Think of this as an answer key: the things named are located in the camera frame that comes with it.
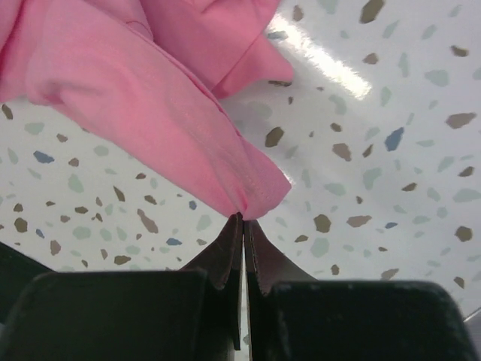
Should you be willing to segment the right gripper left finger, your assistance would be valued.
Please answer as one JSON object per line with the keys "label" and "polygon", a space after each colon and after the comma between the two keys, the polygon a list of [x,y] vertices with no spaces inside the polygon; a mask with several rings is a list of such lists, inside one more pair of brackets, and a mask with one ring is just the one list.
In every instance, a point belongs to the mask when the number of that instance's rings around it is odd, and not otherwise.
{"label": "right gripper left finger", "polygon": [[3,360],[232,360],[242,217],[176,271],[55,272],[1,247]]}

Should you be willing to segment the pink t-shirt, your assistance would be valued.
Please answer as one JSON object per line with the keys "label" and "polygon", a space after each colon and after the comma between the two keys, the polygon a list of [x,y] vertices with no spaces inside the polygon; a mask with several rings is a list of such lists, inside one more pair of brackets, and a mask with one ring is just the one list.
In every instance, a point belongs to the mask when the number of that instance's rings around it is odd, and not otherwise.
{"label": "pink t-shirt", "polygon": [[247,220],[291,185],[220,104],[293,69],[265,35],[276,1],[3,1],[1,99],[107,139],[219,213]]}

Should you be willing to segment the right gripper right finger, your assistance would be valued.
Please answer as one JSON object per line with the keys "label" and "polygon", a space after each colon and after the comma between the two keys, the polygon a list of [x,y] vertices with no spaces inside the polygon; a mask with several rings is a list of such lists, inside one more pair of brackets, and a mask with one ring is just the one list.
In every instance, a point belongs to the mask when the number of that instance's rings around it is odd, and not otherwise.
{"label": "right gripper right finger", "polygon": [[424,281],[320,281],[244,224],[253,360],[478,360],[454,300]]}

